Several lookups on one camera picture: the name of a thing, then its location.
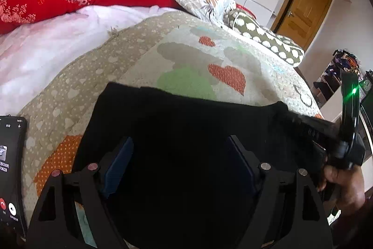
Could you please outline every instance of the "screw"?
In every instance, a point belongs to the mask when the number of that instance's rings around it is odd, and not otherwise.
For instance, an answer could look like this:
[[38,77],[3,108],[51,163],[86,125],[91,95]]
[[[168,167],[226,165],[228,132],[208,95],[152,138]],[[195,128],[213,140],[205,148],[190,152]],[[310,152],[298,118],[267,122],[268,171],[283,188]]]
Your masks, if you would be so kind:
[[269,169],[271,169],[271,165],[270,164],[268,164],[268,163],[261,163],[260,164],[260,167],[263,169],[263,170],[269,170]]
[[90,171],[95,171],[97,168],[98,168],[97,163],[91,163],[91,164],[88,165],[88,170],[90,170]]
[[54,177],[59,176],[60,174],[61,174],[61,171],[59,169],[56,169],[56,170],[52,171],[52,176],[54,176]]
[[301,176],[306,176],[306,175],[308,174],[307,170],[306,170],[306,169],[302,169],[302,168],[299,169],[298,172],[299,172],[299,174],[300,174]]

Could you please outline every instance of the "green polka dot pillow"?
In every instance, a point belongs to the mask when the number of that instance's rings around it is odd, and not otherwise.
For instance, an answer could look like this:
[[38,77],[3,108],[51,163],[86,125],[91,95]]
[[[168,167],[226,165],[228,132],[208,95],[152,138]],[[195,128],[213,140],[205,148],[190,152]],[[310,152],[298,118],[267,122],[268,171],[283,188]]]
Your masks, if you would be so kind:
[[295,68],[301,63],[304,56],[301,47],[288,37],[274,34],[271,30],[262,28],[246,11],[242,9],[230,11],[228,22],[230,28],[235,32],[261,43],[292,67]]

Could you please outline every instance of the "clock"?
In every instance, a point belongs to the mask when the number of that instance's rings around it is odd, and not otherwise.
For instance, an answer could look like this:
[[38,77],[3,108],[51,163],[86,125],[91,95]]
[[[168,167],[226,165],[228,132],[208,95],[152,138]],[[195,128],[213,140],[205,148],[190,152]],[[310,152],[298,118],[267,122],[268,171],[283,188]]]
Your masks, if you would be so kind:
[[364,93],[367,95],[368,92],[373,87],[373,72],[372,70],[369,70],[366,72],[364,79],[360,82],[360,86]]

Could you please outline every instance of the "profile picture on phone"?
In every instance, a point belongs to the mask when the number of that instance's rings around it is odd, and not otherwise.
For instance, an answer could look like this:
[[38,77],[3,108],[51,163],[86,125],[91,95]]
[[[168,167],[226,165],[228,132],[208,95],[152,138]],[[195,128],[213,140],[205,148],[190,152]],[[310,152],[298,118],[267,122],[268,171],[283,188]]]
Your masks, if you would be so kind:
[[0,160],[5,161],[6,159],[7,146],[0,145]]

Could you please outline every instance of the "red heart pattern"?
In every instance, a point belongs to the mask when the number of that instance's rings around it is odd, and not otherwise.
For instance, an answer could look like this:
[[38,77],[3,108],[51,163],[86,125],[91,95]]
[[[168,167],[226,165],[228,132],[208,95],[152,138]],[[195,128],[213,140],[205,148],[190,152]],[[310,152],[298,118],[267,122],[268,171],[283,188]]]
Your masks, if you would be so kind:
[[201,36],[198,42],[205,46],[215,47],[215,43],[208,36]]
[[222,68],[215,64],[209,64],[208,71],[212,76],[232,87],[234,90],[241,93],[242,96],[244,95],[246,80],[240,70],[231,66]]

